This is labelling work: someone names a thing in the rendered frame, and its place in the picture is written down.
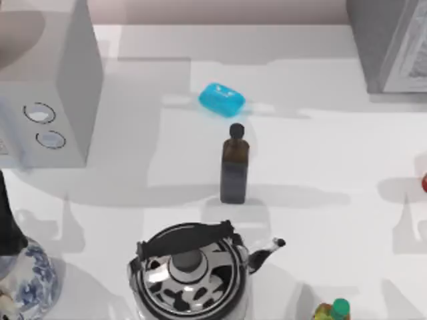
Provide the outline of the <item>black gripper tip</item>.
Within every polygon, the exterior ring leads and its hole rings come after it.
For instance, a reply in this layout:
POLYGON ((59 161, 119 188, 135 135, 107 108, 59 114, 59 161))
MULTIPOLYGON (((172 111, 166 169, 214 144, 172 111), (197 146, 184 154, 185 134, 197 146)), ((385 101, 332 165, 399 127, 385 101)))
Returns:
POLYGON ((0 170, 0 256, 18 255, 27 246, 28 240, 12 214, 4 175, 0 170))

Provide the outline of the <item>blue soap bar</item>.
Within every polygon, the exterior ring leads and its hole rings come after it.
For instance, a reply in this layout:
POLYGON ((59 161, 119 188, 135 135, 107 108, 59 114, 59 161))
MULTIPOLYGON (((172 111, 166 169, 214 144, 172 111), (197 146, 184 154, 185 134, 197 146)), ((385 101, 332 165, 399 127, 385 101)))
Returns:
POLYGON ((206 109, 223 117, 236 116, 246 104, 239 92, 220 83, 210 83, 199 94, 198 101, 206 109))

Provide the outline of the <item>round microwave knob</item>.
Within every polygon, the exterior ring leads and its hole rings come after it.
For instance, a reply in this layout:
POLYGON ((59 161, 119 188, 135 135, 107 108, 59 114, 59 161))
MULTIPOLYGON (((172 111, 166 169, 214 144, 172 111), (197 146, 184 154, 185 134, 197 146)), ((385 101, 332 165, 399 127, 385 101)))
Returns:
POLYGON ((66 138, 56 131, 37 133, 35 139, 41 146, 48 149, 61 149, 66 144, 66 138))
POLYGON ((34 102, 23 106, 23 113, 30 121, 39 124, 48 124, 55 120, 55 111, 45 103, 34 102))

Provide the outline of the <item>green capped bottle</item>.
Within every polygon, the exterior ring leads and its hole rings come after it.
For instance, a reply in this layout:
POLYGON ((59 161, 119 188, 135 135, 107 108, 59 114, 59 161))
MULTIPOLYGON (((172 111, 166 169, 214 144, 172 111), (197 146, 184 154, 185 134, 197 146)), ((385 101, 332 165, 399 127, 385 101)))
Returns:
POLYGON ((332 304, 320 303, 312 320, 351 320, 350 303, 344 298, 335 299, 332 304))

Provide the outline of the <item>pale microwave oven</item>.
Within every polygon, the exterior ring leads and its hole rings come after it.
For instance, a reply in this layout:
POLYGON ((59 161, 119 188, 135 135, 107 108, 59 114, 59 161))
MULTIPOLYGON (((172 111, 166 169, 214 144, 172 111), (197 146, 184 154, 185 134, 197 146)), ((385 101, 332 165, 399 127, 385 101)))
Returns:
POLYGON ((103 65, 87 0, 0 0, 0 168, 86 164, 103 85, 103 65), (45 103, 48 124, 23 106, 45 103), (61 149, 37 133, 59 132, 61 149))

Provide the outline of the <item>black and white kettle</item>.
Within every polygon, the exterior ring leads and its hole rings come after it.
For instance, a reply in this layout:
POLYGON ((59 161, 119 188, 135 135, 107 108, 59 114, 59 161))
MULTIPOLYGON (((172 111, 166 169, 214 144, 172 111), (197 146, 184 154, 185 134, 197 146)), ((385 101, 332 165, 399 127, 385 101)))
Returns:
POLYGON ((251 276, 285 244, 250 252, 229 220, 176 224, 138 242, 127 276, 139 320, 246 320, 251 276))

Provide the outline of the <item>blue and white vase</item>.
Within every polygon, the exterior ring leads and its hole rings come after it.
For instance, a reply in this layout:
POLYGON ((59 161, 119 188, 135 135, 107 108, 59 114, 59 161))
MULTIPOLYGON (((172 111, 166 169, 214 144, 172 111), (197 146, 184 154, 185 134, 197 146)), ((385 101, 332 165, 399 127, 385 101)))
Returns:
POLYGON ((43 320, 61 292, 44 248, 27 241, 18 255, 0 256, 0 320, 43 320))

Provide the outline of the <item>dark brown bottle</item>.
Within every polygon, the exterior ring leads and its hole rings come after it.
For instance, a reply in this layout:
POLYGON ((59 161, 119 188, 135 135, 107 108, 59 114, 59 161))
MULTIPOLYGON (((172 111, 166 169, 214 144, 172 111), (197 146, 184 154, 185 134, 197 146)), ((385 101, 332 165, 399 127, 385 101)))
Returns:
POLYGON ((244 139, 245 127, 241 123, 231 124, 229 134, 222 148, 220 201, 243 204, 246 200, 250 145, 244 139))

